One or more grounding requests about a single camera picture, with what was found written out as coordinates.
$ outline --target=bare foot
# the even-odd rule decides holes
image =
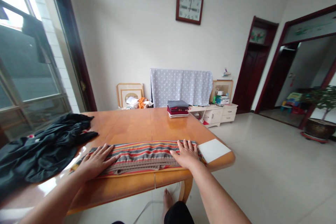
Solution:
[[[163,193],[163,212],[162,212],[162,223],[164,223],[164,219],[166,216],[166,213],[168,212],[169,208],[173,206],[173,197],[169,193],[167,189],[164,190]]]

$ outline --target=tiled floor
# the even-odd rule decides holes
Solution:
[[[296,127],[300,125],[301,121],[305,116],[304,114],[288,113],[287,109],[285,109],[284,111],[281,111],[280,109],[264,110],[261,111],[260,114],[285,123],[289,123]]]
[[[336,144],[303,138],[300,130],[256,114],[210,130],[235,152],[233,166],[214,176],[252,223],[336,223]],[[170,185],[173,191],[179,184]],[[161,201],[164,188],[68,216],[65,223],[133,224],[149,201]],[[179,187],[174,194],[178,197]],[[138,224],[161,223],[162,203],[151,204]],[[208,223],[194,183],[187,206],[195,223]]]

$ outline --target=wooden table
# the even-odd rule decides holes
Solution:
[[[1,211],[29,210],[34,207],[68,176],[70,167],[92,147],[102,146],[104,143],[121,144],[181,139],[190,139],[199,145],[217,138],[191,114],[188,117],[169,118],[166,108],[87,112],[84,114],[95,116],[91,122],[91,128],[93,131],[97,131],[99,136],[82,146],[73,161],[60,174],[43,183],[32,184],[2,202],[0,204]],[[211,171],[220,170],[231,166],[234,161],[234,153],[229,152],[209,163],[208,168]],[[68,214],[180,181],[184,181],[180,200],[186,201],[193,183],[192,175],[188,170],[94,179],[85,183],[77,193]]]

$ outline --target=polka dot cloth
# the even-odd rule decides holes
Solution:
[[[212,91],[210,71],[150,69],[154,107],[166,107],[168,100],[206,106]]]

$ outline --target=leg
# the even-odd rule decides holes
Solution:
[[[193,184],[193,178],[188,178],[187,180],[184,180],[181,182],[181,191],[179,196],[179,201],[183,201],[184,203],[187,202],[192,185]]]
[[[163,195],[162,224],[194,224],[185,203],[178,201],[173,205],[173,198],[167,189]]]

